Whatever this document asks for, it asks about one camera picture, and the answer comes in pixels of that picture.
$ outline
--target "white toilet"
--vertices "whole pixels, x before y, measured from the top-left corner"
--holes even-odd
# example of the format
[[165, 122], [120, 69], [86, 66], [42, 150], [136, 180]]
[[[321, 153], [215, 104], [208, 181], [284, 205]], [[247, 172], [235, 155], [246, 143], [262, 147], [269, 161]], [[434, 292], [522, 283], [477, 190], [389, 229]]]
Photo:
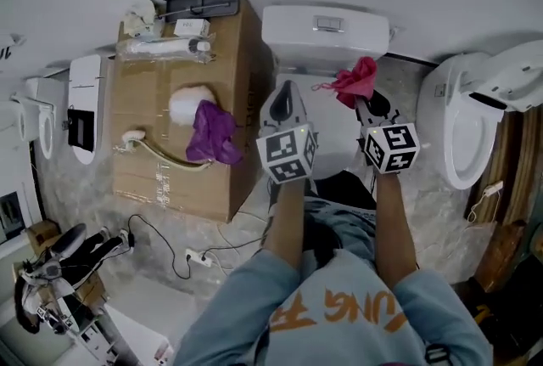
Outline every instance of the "white toilet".
[[466, 53], [446, 60], [424, 80], [417, 133], [443, 179], [456, 189], [479, 180], [505, 111], [543, 102], [543, 41], [496, 56]]
[[109, 121], [104, 120], [105, 111], [109, 109], [106, 94], [109, 92], [107, 84], [111, 78], [107, 77], [108, 70], [107, 58], [96, 54], [74, 59], [70, 64], [68, 104], [73, 110], [91, 112], [93, 116], [92, 123], [87, 123], [87, 126], [92, 127], [92, 147], [82, 149], [72, 145], [76, 158], [85, 165], [94, 161], [103, 145], [109, 146], [109, 142], [104, 141], [104, 136], [109, 136]]
[[333, 90], [339, 70], [360, 57], [378, 59], [389, 47], [389, 21], [342, 8], [281, 5], [264, 8], [262, 39], [279, 63], [277, 85], [296, 82], [316, 133], [313, 178], [323, 179], [352, 164], [360, 151], [361, 123]]
[[52, 78], [33, 77], [25, 89], [11, 97], [23, 141], [40, 140], [43, 155], [51, 159], [65, 120], [65, 84]]

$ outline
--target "pink cloth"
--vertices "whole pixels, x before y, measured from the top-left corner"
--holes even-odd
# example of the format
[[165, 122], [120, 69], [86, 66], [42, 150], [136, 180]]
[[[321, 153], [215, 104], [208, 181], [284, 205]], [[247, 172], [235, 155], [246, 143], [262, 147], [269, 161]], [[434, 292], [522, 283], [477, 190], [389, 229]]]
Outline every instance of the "pink cloth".
[[372, 58], [363, 57], [358, 60], [353, 71], [342, 70], [336, 75], [337, 81], [319, 87], [335, 90], [338, 94], [336, 99], [353, 110], [356, 96], [368, 100], [372, 98], [376, 75], [377, 63]]

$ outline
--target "purple cloth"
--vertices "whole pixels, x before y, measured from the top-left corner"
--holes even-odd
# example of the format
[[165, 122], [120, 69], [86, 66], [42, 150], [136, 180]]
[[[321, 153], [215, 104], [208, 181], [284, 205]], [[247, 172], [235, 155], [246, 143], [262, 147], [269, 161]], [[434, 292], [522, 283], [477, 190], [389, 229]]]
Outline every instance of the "purple cloth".
[[217, 160], [223, 164], [237, 164], [244, 157], [232, 142], [236, 121], [229, 112], [221, 110], [209, 100], [202, 100], [196, 110], [194, 135], [187, 147], [187, 160]]

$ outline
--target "wall outlet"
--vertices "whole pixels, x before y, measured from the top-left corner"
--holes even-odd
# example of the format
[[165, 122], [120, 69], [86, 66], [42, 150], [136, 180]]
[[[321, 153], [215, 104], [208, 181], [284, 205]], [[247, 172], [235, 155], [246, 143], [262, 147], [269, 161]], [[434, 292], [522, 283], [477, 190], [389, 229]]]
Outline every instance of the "wall outlet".
[[190, 262], [196, 262], [205, 267], [211, 267], [211, 264], [213, 263], [211, 257], [206, 257], [205, 260], [202, 260], [202, 254], [203, 253], [198, 253], [190, 248], [187, 248], [185, 251], [185, 256], [190, 256]]

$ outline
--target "plastic bag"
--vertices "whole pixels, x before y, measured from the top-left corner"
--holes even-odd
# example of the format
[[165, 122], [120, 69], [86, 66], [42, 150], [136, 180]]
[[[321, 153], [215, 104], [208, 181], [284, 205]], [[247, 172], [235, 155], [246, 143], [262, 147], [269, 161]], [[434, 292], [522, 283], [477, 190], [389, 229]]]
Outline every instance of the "plastic bag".
[[232, 142], [236, 121], [229, 112], [209, 100], [202, 100], [196, 110], [193, 128], [194, 134], [186, 151], [188, 160], [217, 160], [234, 165], [243, 159], [243, 153]]
[[168, 37], [150, 42], [130, 39], [117, 43], [117, 54], [123, 61], [180, 59], [206, 64], [213, 58], [211, 43], [214, 39], [214, 35], [205, 38]]

